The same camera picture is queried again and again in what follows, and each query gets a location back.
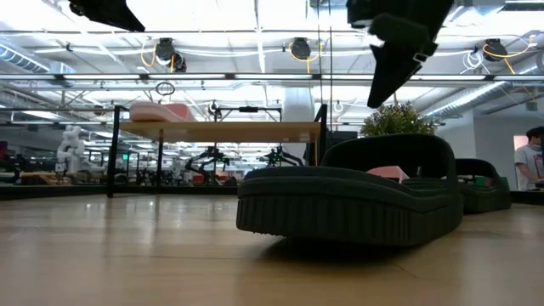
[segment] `white robot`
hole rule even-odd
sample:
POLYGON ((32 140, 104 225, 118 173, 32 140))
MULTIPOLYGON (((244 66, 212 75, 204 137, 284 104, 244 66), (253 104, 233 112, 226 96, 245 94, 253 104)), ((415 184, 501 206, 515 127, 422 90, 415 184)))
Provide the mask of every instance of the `white robot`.
POLYGON ((85 153, 85 144, 79 139, 80 127, 67 126, 62 133, 62 142, 57 149, 56 172, 76 173, 81 170, 80 156, 85 153))

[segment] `ceiling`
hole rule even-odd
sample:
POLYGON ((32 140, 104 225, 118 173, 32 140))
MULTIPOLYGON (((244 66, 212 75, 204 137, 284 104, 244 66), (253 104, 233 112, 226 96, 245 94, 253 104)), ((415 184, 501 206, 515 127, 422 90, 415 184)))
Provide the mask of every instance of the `ceiling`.
MULTIPOLYGON (((173 38, 175 48, 185 58, 188 73, 351 74, 373 73, 375 68, 369 46, 377 39, 364 31, 351 29, 345 9, 335 8, 331 15, 327 9, 322 9, 318 16, 317 10, 308 8, 305 0, 127 0, 127 5, 146 26, 145 33, 126 32, 78 17, 63 0, 4 1, 0 9, 0 44, 7 43, 37 62, 64 63, 76 73, 169 72, 167 67, 156 62, 152 66, 145 64, 151 62, 153 46, 161 37, 173 38), (288 52, 294 37, 307 38, 313 50, 312 56, 318 54, 321 44, 324 46, 323 56, 316 57, 308 66, 295 60, 288 52)), ((544 27, 541 23, 543 17, 544 12, 500 12, 485 18, 465 19, 458 24, 450 23, 437 37, 439 49, 436 55, 429 58, 418 73, 488 73, 482 70, 481 65, 478 69, 466 68, 468 53, 475 46, 482 47, 486 38, 500 38, 510 54, 525 50, 511 59, 515 69, 518 62, 534 56, 544 46, 544 35, 540 34, 544 27), (527 48, 531 35, 532 45, 527 48)), ((491 74, 509 74, 504 61, 485 61, 484 64, 491 74)), ((0 73, 28 71, 0 60, 0 73)), ((195 105, 192 107, 198 120, 204 120, 198 114, 205 112, 214 100, 225 106, 282 105, 285 88, 294 86, 285 82, 264 84, 266 86, 244 83, 233 88, 232 82, 209 81, 209 88, 202 90, 198 82, 193 82, 194 86, 189 82, 185 85, 185 90, 178 90, 164 102, 188 103, 188 99, 193 100, 195 105)), ((310 102, 330 102, 331 86, 306 86, 312 93, 313 101, 310 102)), ((462 89, 461 86, 441 87, 436 83, 404 86, 396 97, 399 102, 411 101, 418 110, 422 110, 462 89)), ((335 110, 332 120, 360 122, 369 116, 373 112, 366 107, 369 91, 370 87, 356 83, 333 86, 333 103, 341 104, 343 109, 335 110)), ((90 90, 78 96, 81 92, 66 90, 66 97, 73 99, 71 107, 130 106, 134 102, 149 101, 149 94, 138 89, 90 90)), ((56 105, 62 96, 60 91, 33 93, 56 105)), ((150 94, 155 102, 160 98, 153 91, 150 94)), ((505 96, 480 106, 478 111, 510 102, 510 98, 505 96)), ((7 101, 0 103, 9 106, 7 101)), ((490 116, 523 116, 523 108, 523 105, 512 107, 490 116)), ((230 118, 239 121, 271 120, 265 114, 233 113, 230 118)), ((93 119, 110 120, 108 116, 95 116, 93 119)))

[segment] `wooden table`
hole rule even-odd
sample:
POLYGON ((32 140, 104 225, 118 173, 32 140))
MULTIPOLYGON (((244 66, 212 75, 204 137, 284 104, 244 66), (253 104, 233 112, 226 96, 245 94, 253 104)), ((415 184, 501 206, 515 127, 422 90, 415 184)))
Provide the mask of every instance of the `wooden table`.
POLYGON ((164 142, 311 143, 319 122, 124 122, 120 129, 164 142))
POLYGON ((540 306, 544 207, 465 216, 424 246, 235 227, 233 196, 0 202, 0 305, 540 306))

